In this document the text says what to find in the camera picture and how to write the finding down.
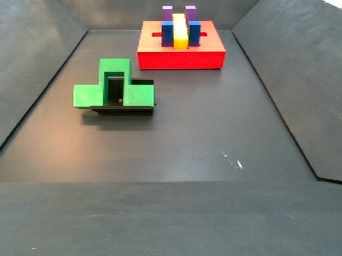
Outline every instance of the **toy block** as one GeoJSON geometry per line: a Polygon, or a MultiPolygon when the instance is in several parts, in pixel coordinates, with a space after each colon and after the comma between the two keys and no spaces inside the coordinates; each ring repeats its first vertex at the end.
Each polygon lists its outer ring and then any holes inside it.
{"type": "Polygon", "coordinates": [[[140,69],[220,69],[224,64],[225,49],[212,21],[200,21],[200,46],[187,49],[161,47],[161,21],[144,21],[137,46],[140,69]]]}
{"type": "Polygon", "coordinates": [[[152,110],[153,81],[130,78],[129,59],[100,59],[98,84],[74,85],[73,107],[97,112],[152,110]]]}
{"type": "Polygon", "coordinates": [[[161,22],[161,46],[173,46],[173,22],[161,22]]]}
{"type": "Polygon", "coordinates": [[[102,87],[97,85],[74,85],[73,107],[88,108],[89,106],[102,106],[102,87]]]}
{"type": "Polygon", "coordinates": [[[193,5],[185,6],[185,18],[187,18],[187,21],[196,20],[196,6],[193,5]]]}
{"type": "Polygon", "coordinates": [[[172,20],[173,8],[172,6],[162,6],[162,21],[172,20]]]}
{"type": "Polygon", "coordinates": [[[188,21],[188,45],[199,46],[200,21],[188,21]]]}
{"type": "Polygon", "coordinates": [[[173,18],[173,49],[187,49],[188,47],[188,34],[185,15],[175,13],[173,18]]]}

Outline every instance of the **green lego brick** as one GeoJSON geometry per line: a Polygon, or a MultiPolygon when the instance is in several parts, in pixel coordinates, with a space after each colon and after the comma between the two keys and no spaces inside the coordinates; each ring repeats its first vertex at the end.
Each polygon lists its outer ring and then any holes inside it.
{"type": "Polygon", "coordinates": [[[92,106],[106,106],[109,77],[122,77],[122,106],[154,106],[153,84],[132,84],[130,60],[116,58],[100,59],[97,85],[74,85],[73,107],[89,108],[92,106]]]}
{"type": "Polygon", "coordinates": [[[73,87],[73,107],[102,106],[102,88],[98,85],[77,84],[73,87]]]}
{"type": "Polygon", "coordinates": [[[153,85],[128,85],[122,95],[124,106],[154,106],[153,85]]]}

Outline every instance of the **red base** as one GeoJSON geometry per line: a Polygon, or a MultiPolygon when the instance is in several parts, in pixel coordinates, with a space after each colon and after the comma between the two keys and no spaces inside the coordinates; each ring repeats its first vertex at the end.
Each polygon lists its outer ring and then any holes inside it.
{"type": "Polygon", "coordinates": [[[161,47],[161,22],[144,21],[137,46],[140,69],[220,69],[225,49],[212,21],[201,21],[200,46],[177,50],[161,47]]]}

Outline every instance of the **yellow block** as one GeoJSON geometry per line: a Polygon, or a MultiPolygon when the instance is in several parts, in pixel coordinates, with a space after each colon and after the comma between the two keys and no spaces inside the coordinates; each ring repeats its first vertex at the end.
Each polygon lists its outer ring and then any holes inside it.
{"type": "Polygon", "coordinates": [[[173,13],[173,48],[187,49],[188,47],[188,33],[187,33],[187,21],[183,13],[173,13]]]}

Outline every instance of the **purple block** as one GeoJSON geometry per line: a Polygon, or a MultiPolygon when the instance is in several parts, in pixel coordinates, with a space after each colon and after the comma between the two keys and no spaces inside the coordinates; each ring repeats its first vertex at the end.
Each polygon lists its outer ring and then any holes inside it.
{"type": "Polygon", "coordinates": [[[187,18],[187,21],[196,20],[196,6],[195,5],[185,6],[185,18],[187,18]]]}
{"type": "Polygon", "coordinates": [[[172,13],[173,13],[172,6],[162,6],[162,20],[164,21],[172,21],[172,13]]]}

